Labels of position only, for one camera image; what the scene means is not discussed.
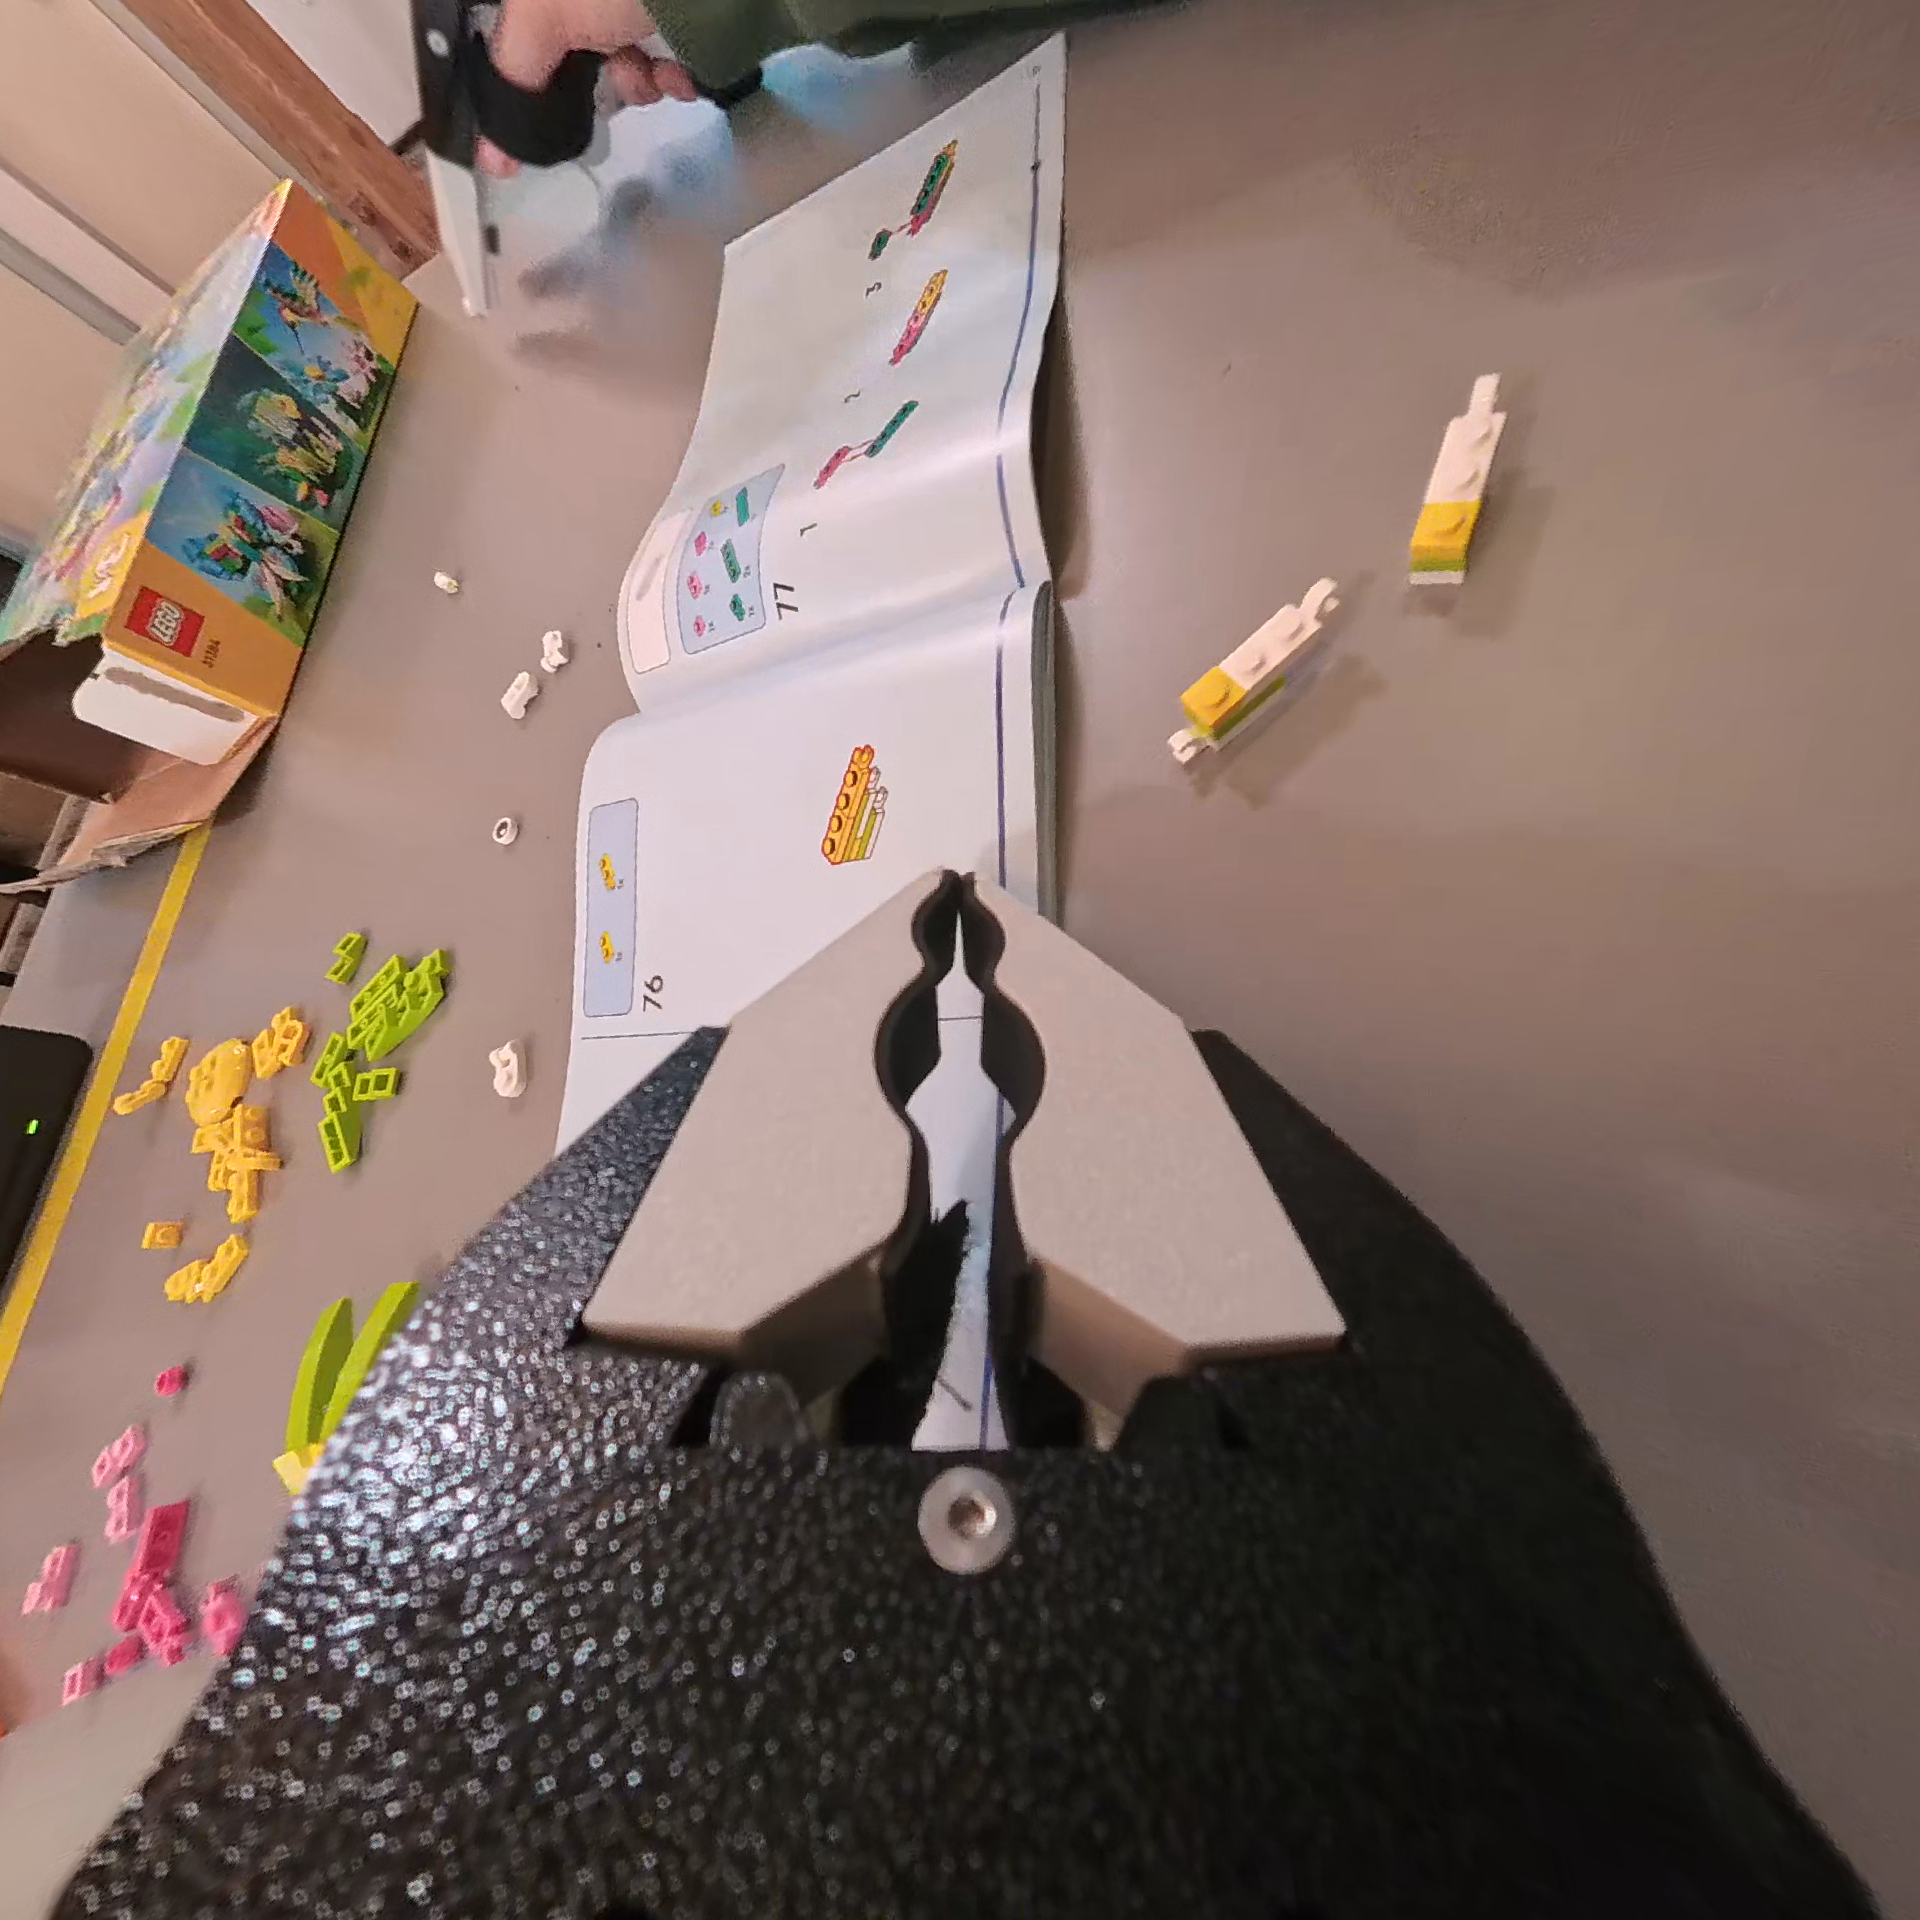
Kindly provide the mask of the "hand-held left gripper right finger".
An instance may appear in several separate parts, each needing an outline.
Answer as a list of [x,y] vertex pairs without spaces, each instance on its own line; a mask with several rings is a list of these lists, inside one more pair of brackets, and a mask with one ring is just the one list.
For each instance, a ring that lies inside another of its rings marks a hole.
[[1148,1389],[1335,1351],[1347,1321],[1188,1026],[983,878],[960,893],[996,1149],[1005,1441],[1076,1446]]

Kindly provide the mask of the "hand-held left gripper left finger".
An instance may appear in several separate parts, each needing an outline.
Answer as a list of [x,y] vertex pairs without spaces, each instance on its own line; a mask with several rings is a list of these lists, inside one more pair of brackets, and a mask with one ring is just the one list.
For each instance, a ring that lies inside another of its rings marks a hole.
[[837,1391],[914,1351],[931,1213],[912,1096],[942,1061],[962,881],[931,872],[739,1014],[582,1331]]

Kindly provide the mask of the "person's right forearm green sleeve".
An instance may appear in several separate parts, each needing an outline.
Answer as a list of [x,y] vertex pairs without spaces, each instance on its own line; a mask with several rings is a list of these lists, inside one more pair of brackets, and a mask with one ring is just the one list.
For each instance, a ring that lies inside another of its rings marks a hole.
[[1124,13],[1120,2],[646,2],[644,14],[692,88],[736,106],[760,86],[760,69],[821,47],[869,59],[919,47],[934,58],[1021,33]]

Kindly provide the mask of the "pile of lime green lego pieces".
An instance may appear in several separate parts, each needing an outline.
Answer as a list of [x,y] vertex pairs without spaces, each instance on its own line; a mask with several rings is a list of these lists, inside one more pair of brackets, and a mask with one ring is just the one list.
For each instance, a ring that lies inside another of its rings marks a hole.
[[346,934],[328,954],[324,981],[347,990],[343,1026],[327,1034],[308,1083],[319,1094],[318,1139],[328,1174],[362,1159],[365,1114],[397,1096],[397,1055],[430,1023],[447,995],[450,952],[415,960],[389,957],[365,973],[368,936]]

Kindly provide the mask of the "colourful lego set box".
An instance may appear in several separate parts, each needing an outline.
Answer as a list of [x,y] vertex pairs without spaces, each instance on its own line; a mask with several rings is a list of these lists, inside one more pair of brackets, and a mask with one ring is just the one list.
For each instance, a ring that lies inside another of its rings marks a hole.
[[5,674],[212,766],[287,704],[415,298],[284,182],[127,347],[5,607]]

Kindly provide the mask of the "white and yellow lego assembly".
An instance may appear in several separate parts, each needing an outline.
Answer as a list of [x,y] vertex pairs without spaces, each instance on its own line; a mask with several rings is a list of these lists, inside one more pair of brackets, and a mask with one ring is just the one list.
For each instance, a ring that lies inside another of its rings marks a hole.
[[1408,586],[1462,586],[1504,433],[1500,375],[1478,375],[1469,405],[1447,423],[1408,541]]
[[1191,682],[1179,701],[1181,726],[1167,737],[1167,753],[1188,766],[1219,753],[1245,731],[1260,713],[1324,654],[1328,619],[1336,614],[1335,579],[1322,579],[1285,603],[1248,640]]

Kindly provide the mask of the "pile of yellow lego pieces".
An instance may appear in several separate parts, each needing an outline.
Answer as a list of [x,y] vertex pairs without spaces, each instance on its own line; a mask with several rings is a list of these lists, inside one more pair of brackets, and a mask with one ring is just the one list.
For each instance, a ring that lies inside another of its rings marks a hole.
[[170,1306],[211,1306],[242,1273],[267,1182],[284,1171],[267,1086],[303,1063],[310,1029],[300,1009],[284,1006],[254,1035],[219,1041],[195,1063],[186,1061],[188,1039],[170,1039],[143,1080],[114,1094],[111,1115],[179,1103],[189,1125],[188,1153],[203,1161],[205,1189],[224,1205],[226,1238],[167,1277]]

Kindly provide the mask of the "person's right hand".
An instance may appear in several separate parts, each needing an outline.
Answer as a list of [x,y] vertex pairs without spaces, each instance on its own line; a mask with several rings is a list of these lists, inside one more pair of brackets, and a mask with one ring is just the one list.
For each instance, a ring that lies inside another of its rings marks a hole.
[[606,109],[701,101],[635,2],[499,6],[482,45],[470,58],[472,74],[488,74],[478,83],[470,168],[492,178],[588,157]]

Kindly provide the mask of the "brown wooden furniture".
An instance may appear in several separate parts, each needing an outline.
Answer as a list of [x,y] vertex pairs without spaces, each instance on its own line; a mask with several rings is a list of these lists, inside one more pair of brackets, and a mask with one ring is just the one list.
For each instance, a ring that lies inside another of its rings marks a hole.
[[101,2],[101,13],[254,152],[278,160],[375,257],[408,277],[442,253],[424,177],[244,2]]

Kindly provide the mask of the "large lime green leaf pieces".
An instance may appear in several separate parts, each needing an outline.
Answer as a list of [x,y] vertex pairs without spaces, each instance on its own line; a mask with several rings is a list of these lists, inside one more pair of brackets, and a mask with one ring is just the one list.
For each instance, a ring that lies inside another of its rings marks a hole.
[[284,1450],[275,1458],[275,1472],[287,1497],[301,1496],[376,1359],[411,1320],[421,1291],[418,1282],[389,1286],[362,1320],[354,1317],[350,1298],[319,1313],[300,1359]]

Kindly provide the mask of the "open instruction booklet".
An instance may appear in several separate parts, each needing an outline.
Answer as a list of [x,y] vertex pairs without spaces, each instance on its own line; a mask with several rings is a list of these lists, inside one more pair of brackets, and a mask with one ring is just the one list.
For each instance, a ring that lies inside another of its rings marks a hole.
[[923,872],[1052,911],[1064,98],[1054,35],[725,250],[582,768],[558,1145]]

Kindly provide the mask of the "yellow tape strip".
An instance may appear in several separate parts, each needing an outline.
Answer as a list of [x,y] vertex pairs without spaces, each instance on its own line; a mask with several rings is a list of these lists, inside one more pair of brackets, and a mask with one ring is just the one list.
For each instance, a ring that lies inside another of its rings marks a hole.
[[10,1273],[7,1298],[2,1311],[2,1381],[7,1384],[15,1366],[26,1331],[32,1321],[34,1306],[46,1282],[46,1273],[55,1261],[63,1225],[78,1201],[87,1167],[104,1127],[104,1119],[116,1094],[116,1081],[127,1066],[136,1029],[148,1014],[152,989],[157,985],[162,963],[175,937],[181,914],[195,878],[199,875],[211,825],[202,825],[179,842],[179,853],[167,882],[160,889],[142,946],[136,950],[127,985],[116,1005],[111,1026],[104,1042],[94,1056],[80,1104],[63,1129],[60,1153],[53,1171],[40,1189],[40,1199],[28,1230],[19,1261]]

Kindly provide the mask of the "black device with green light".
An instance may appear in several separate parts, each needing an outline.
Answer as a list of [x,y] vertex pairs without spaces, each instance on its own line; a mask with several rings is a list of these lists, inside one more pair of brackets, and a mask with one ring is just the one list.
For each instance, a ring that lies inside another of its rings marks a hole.
[[2,1025],[2,1289],[92,1074],[74,1035]]

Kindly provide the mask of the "brown cardboard box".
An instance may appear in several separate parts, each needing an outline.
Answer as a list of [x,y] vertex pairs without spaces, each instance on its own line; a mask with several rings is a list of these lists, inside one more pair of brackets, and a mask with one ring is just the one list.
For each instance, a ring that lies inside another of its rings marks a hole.
[[219,816],[278,721],[254,715],[102,646],[5,648],[2,774],[80,810],[39,867],[5,853],[5,896],[123,870]]

